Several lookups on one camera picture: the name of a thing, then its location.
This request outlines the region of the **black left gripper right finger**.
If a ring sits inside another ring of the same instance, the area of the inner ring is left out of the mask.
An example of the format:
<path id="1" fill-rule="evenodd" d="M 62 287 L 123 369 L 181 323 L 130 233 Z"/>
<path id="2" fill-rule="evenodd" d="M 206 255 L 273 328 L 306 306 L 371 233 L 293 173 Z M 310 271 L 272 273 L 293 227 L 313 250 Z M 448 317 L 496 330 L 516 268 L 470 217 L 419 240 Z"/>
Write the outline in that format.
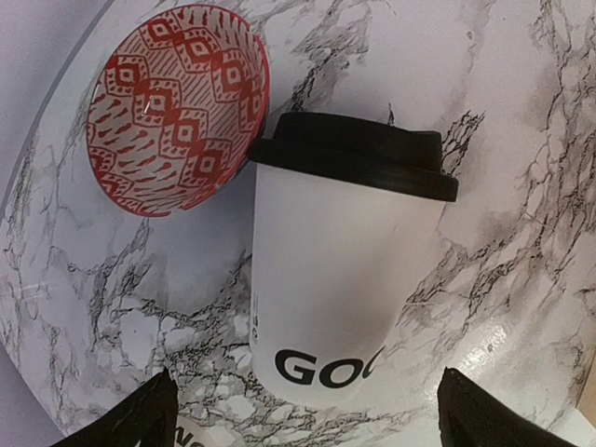
<path id="1" fill-rule="evenodd" d="M 554 433 L 510 410 L 455 368 L 440 380 L 443 446 L 593 446 L 595 428 L 578 412 Z"/>

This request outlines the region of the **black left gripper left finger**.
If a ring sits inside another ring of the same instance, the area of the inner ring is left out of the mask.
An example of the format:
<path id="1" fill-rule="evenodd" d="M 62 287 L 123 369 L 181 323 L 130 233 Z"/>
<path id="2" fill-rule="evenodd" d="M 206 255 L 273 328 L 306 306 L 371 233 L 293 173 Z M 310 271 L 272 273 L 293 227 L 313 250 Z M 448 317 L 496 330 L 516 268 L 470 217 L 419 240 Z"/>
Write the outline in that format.
<path id="1" fill-rule="evenodd" d="M 126 447 L 175 445 L 178 387 L 164 370 L 140 386 L 92 424 L 55 447 Z"/>

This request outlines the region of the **stack of white cups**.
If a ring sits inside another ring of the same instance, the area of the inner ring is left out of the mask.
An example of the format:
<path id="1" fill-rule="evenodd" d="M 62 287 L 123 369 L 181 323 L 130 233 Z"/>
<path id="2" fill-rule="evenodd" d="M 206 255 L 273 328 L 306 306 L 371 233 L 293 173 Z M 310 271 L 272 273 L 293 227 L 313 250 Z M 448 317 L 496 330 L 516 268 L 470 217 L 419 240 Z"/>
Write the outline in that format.
<path id="1" fill-rule="evenodd" d="M 206 428 L 182 416 L 177 417 L 174 445 L 176 447 L 216 447 Z"/>

